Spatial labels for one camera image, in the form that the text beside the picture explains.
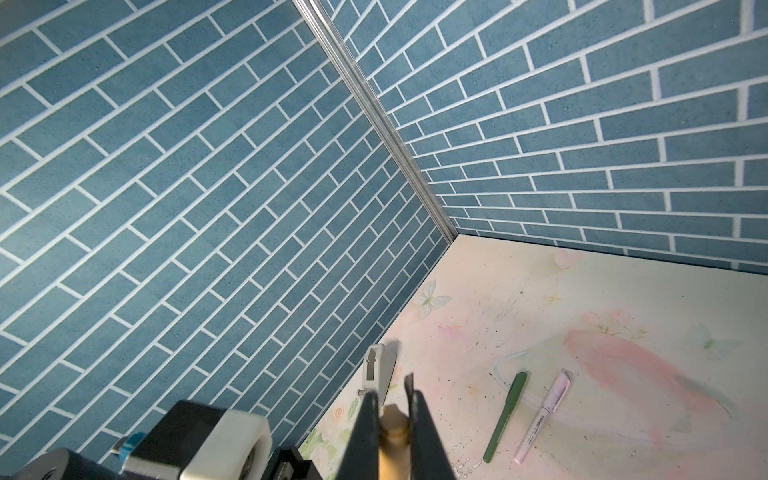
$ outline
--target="tabletop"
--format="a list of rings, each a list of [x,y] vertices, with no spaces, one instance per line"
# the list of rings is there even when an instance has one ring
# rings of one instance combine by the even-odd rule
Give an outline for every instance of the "tabletop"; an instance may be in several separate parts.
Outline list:
[[[768,276],[460,236],[387,329],[456,478],[765,478]],[[491,463],[508,387],[528,383]],[[573,384],[512,461],[561,369]],[[300,451],[333,480],[359,369]]]

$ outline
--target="blue brick wall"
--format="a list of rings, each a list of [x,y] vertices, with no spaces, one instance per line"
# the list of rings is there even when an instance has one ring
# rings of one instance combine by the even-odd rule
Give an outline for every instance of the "blue brick wall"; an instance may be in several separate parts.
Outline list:
[[[768,273],[768,2],[329,0],[459,233]]]
[[[186,398],[299,442],[446,245],[293,4],[6,0],[0,37],[0,473],[115,467]]]

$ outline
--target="metal corner trim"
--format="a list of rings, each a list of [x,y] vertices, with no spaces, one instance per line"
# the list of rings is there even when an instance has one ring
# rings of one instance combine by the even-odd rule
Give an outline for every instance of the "metal corner trim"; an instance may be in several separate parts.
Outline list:
[[[320,46],[328,54],[328,58],[336,67],[376,133],[379,134],[392,158],[395,159],[416,196],[435,222],[445,241],[450,245],[458,236],[458,232],[432,192],[432,188],[424,180],[419,166],[408,152],[395,126],[387,117],[376,93],[366,80],[366,76],[360,70],[360,66],[357,65],[352,52],[347,48],[325,8],[320,4],[320,0],[293,0],[293,4],[299,9],[304,21],[315,34]]]

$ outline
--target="pink marker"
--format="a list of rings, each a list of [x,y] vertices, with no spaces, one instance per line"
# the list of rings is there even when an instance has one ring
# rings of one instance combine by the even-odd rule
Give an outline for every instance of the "pink marker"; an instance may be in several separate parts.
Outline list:
[[[560,402],[563,401],[565,393],[568,388],[571,387],[571,379],[568,374],[563,370],[558,374],[558,377],[554,379],[552,388],[549,389],[549,393],[544,398],[544,402],[541,404],[541,408],[533,419],[531,428],[528,429],[528,433],[525,434],[523,442],[518,447],[518,451],[515,452],[515,463],[520,465],[525,456],[528,454],[528,450],[533,446],[533,442],[536,441],[536,437],[541,429],[544,428],[547,419],[555,410],[560,406]]]

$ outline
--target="green pen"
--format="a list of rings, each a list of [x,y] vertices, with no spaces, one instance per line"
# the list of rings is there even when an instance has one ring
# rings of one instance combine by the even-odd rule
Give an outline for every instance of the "green pen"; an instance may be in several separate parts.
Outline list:
[[[496,452],[496,447],[498,447],[498,440],[502,437],[502,433],[504,433],[504,428],[507,426],[507,422],[509,422],[512,410],[518,403],[518,399],[523,392],[523,387],[525,386],[525,380],[527,378],[528,374],[526,372],[520,372],[515,376],[515,380],[512,381],[512,386],[509,387],[509,393],[504,402],[502,416],[498,417],[496,428],[493,431],[493,435],[491,435],[491,441],[488,442],[488,448],[485,449],[485,455],[482,456],[485,463],[491,463],[491,458],[493,458],[493,454]]]

